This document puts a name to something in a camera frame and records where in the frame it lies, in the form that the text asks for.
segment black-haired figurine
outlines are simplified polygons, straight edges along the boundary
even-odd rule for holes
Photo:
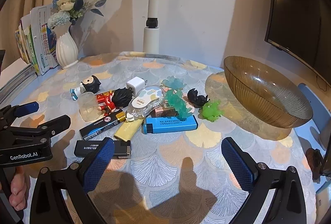
[[[105,105],[100,106],[98,110],[104,110],[104,115],[108,116],[116,109],[127,107],[132,100],[132,93],[133,91],[128,88],[119,88],[114,92],[98,94],[98,103],[105,103]]]
[[[187,98],[195,108],[202,108],[208,102],[208,95],[206,97],[203,95],[198,96],[198,91],[195,88],[190,89],[187,93]]]
[[[92,92],[93,94],[96,94],[100,90],[100,85],[101,82],[96,76],[85,78],[80,82],[79,87],[70,89],[71,98],[76,101],[84,92]]]

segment glass bowl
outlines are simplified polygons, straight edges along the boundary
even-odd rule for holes
[[[312,118],[312,107],[299,88],[271,67],[230,56],[224,59],[224,73],[237,100],[262,121],[287,129]]]

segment tv screen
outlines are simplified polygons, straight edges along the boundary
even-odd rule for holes
[[[330,0],[271,0],[265,40],[331,84]]]

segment teal translucent figurine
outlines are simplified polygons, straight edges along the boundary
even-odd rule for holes
[[[174,76],[162,80],[161,84],[174,90],[182,90],[186,86],[186,84],[184,84],[184,79],[178,79]]]
[[[173,89],[168,90],[165,93],[165,98],[168,101],[170,106],[173,106],[175,110],[178,112],[179,118],[188,118],[192,115],[190,111],[192,108],[186,108],[186,103],[182,99],[183,93],[181,90],[177,90],[176,93],[174,93]]]
[[[209,101],[202,107],[202,115],[205,119],[214,122],[218,117],[223,115],[223,111],[219,110],[220,101]]]

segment red toy figure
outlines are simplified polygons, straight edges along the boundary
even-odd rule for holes
[[[109,91],[97,95],[98,103],[105,103],[98,108],[99,111],[105,111],[104,116],[108,116],[118,108],[127,107],[132,100],[132,90],[119,88],[114,92]]]

